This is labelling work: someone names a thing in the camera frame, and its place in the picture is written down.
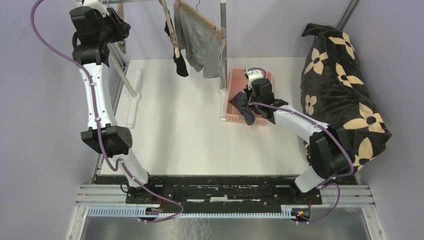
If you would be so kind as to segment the navy striped underwear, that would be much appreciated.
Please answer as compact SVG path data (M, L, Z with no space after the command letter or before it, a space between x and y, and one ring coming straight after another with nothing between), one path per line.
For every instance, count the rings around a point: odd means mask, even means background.
M251 126L255 123L256 117L246 104L245 92L238 92L233 98L230 99L229 102L244 117L244 120L248 126Z

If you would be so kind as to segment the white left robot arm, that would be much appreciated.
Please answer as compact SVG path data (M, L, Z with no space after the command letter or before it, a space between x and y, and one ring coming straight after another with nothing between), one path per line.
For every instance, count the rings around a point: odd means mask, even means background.
M110 96L109 44L126 39L131 26L99 0L83 0L69 14L75 27L72 58L80 68L88 104L87 130L81 132L81 139L103 155L111 170L121 169L130 187L140 187L138 197L143 202L152 203L158 191L147 184L150 175L132 150L130 129L118 125Z

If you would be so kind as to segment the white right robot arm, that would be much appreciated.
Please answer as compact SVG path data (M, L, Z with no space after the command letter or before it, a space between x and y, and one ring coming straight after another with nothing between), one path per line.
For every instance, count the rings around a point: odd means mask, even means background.
M309 146L309 167L295 178L288 191L292 202L301 204L312 189L353 174L352 146L342 126L315 120L275 98L266 78L250 80L244 91L250 109L272 124L290 129Z

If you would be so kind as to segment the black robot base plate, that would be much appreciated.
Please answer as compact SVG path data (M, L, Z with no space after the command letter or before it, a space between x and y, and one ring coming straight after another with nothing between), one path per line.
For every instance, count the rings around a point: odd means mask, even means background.
M293 175L153 175L147 188L185 214L281 213L282 205L321 205L319 190L294 191Z

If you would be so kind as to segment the black underwear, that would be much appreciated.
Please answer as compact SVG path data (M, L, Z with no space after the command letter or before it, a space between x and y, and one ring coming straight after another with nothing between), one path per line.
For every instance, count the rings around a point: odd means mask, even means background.
M170 20L170 23L171 23L170 25L173 29L174 26L173 26L172 20ZM170 33L170 30L169 30L169 26L168 26L167 21L165 21L164 31L168 35L168 38L171 39L171 33ZM176 73L181 77L188 77L189 73L187 71L186 62L185 62L184 58L182 57L181 51L178 47L173 47L173 61L176 65Z

